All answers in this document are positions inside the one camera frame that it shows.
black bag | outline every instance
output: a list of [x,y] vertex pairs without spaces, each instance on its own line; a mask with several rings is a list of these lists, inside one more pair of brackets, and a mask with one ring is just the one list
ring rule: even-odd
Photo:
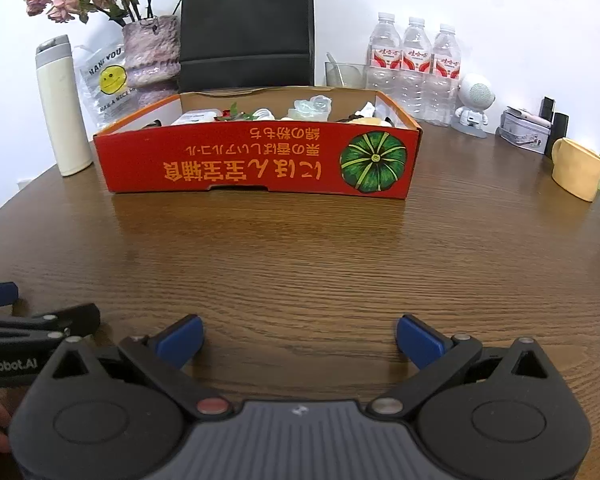
[[314,84],[314,0],[182,0],[180,91]]

white robot speaker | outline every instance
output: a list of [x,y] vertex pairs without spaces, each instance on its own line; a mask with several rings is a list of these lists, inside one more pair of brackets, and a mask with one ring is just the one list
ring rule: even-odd
[[487,78],[478,74],[467,74],[460,82],[459,97],[464,106],[456,110],[452,126],[463,133],[485,137],[482,127],[489,123],[484,111],[496,100]]

green pumpkin illustration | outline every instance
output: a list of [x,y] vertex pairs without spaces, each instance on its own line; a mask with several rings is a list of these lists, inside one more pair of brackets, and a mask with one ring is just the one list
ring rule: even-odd
[[386,191],[404,173],[407,148],[386,132],[369,132],[351,139],[340,154],[342,178],[362,193]]

red cardboard box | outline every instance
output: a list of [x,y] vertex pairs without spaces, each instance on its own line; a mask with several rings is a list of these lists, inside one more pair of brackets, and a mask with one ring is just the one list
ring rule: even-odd
[[[294,101],[332,99],[330,121],[372,102],[395,128],[304,121],[171,124],[183,112],[217,108],[284,117]],[[209,190],[258,186],[269,191],[405,198],[422,130],[380,92],[286,87],[181,94],[144,108],[94,136],[112,192]]]

yellow smiley face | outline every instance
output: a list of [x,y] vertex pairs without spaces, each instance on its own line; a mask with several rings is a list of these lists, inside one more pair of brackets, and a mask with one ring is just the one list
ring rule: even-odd
[[100,73],[100,90],[107,95],[115,94],[126,83],[126,71],[120,65],[106,67]]

